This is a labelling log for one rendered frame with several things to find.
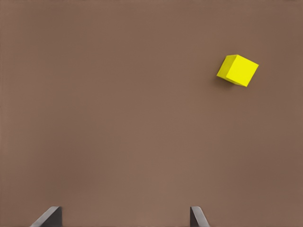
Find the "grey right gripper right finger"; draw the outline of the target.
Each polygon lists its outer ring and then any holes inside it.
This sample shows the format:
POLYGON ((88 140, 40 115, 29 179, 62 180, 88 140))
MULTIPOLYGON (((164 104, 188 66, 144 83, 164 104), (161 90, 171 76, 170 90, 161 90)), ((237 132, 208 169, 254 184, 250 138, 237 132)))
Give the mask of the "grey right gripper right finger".
POLYGON ((202 209, 199 206, 190 207, 190 227, 210 227, 202 209))

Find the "yellow cube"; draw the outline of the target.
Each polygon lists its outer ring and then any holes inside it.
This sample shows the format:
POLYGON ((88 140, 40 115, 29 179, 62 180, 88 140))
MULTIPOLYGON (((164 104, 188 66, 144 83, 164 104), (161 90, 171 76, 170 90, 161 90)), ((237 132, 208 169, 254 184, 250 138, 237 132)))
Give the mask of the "yellow cube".
POLYGON ((259 65, 238 54, 227 55, 217 76, 235 85, 247 87, 259 65))

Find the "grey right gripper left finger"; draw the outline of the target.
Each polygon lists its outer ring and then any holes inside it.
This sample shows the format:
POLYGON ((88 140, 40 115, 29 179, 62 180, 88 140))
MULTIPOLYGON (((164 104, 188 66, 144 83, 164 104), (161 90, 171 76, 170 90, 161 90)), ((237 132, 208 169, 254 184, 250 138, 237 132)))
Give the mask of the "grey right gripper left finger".
POLYGON ((30 227, 62 227, 62 208, 51 206, 30 227))

